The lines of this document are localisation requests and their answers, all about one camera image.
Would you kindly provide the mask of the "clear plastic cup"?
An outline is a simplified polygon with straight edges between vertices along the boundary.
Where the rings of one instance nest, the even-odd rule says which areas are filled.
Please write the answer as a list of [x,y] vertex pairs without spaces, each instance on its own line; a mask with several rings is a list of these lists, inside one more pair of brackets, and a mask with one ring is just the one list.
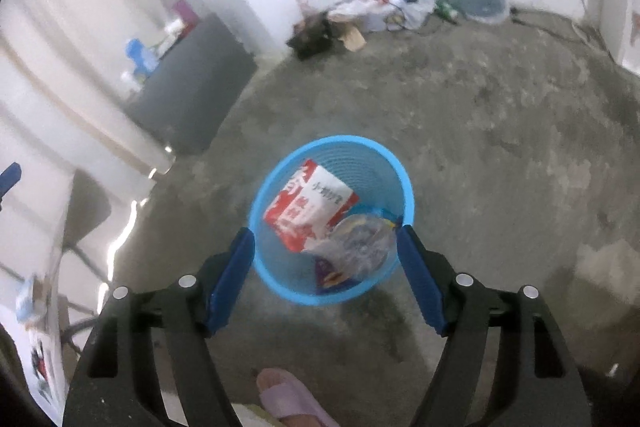
[[321,256],[350,279],[378,271],[396,248],[396,225],[375,215],[351,215],[328,235]]

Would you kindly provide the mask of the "purple snack wrapper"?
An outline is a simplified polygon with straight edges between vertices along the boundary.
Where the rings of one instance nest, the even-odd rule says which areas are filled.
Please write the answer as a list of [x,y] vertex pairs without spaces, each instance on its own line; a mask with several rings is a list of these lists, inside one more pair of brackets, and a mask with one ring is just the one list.
[[314,276],[318,295],[337,293],[352,286],[352,280],[349,277],[336,271],[333,265],[323,258],[314,259]]

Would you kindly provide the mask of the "red white snack box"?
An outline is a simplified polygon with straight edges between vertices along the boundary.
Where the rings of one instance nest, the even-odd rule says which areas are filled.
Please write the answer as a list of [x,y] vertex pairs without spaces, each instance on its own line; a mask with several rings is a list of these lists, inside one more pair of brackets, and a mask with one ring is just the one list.
[[289,251],[301,253],[324,239],[358,200],[345,182],[306,159],[274,196],[262,220]]

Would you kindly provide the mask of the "pink slipper foot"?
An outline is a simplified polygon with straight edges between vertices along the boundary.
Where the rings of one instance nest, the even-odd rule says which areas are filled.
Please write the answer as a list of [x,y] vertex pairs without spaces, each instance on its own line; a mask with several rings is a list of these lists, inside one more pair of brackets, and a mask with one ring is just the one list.
[[256,377],[262,407],[285,426],[338,427],[311,391],[285,369],[263,369]]

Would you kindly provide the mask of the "blue lotion bottle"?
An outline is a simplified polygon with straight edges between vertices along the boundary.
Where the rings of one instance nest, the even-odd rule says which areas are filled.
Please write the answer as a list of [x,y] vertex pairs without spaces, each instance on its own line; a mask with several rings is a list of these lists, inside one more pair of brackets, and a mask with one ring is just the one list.
[[155,72],[160,61],[156,55],[139,39],[130,39],[125,46],[125,53],[134,63],[134,72],[137,75],[148,77]]

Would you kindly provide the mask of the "dark grey cabinet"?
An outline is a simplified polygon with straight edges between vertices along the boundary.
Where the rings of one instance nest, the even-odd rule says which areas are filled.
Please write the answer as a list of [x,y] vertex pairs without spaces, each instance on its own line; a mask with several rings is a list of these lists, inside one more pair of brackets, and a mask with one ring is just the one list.
[[256,70],[254,56],[209,15],[160,60],[126,114],[177,154],[201,154]]

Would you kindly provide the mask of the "white curtain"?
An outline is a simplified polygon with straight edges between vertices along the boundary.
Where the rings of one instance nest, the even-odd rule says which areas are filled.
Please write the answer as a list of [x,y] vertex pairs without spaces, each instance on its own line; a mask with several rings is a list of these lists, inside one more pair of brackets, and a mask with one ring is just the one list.
[[1,45],[28,75],[132,168],[165,170],[164,140],[125,112],[131,91],[126,43],[160,41],[186,2],[199,17],[218,16],[248,53],[272,39],[246,0],[4,0]]

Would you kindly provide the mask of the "blue plastic waste basket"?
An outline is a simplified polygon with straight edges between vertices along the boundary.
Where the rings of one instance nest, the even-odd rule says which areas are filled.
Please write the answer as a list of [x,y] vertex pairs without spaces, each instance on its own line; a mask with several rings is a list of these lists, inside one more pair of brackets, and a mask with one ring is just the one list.
[[411,225],[414,210],[408,172],[385,146],[344,134],[309,142],[274,167],[250,207],[254,267],[270,291],[296,305],[346,303],[394,272],[396,251],[371,274],[344,277],[310,248],[351,215]]

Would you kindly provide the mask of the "purple box on cabinet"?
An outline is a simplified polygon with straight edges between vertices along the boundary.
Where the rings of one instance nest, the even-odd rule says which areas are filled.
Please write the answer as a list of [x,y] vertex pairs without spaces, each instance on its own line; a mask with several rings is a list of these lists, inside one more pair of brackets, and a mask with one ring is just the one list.
[[192,9],[192,6],[186,0],[178,0],[172,6],[172,10],[182,20],[184,25],[184,32],[187,34],[193,30],[200,22],[198,13]]

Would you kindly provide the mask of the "dark box on floor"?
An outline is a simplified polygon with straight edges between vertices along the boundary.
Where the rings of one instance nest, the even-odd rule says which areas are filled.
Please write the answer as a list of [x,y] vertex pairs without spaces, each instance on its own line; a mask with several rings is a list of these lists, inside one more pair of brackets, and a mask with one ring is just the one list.
[[337,39],[337,31],[328,19],[327,12],[305,17],[293,27],[293,35],[286,45],[299,61],[329,51]]

